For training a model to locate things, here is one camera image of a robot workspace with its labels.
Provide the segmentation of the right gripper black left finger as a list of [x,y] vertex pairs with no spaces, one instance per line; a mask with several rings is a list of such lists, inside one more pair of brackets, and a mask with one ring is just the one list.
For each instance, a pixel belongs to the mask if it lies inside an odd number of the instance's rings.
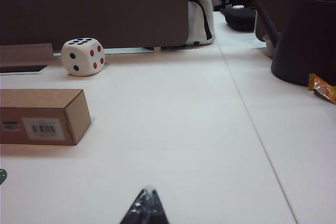
[[121,224],[148,223],[150,218],[150,195],[148,190],[142,189],[129,210],[121,220]]

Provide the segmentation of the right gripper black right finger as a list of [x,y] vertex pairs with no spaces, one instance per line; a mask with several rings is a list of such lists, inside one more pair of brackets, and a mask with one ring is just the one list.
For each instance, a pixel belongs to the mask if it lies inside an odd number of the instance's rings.
[[146,190],[145,192],[143,223],[168,224],[169,221],[158,192],[155,189]]

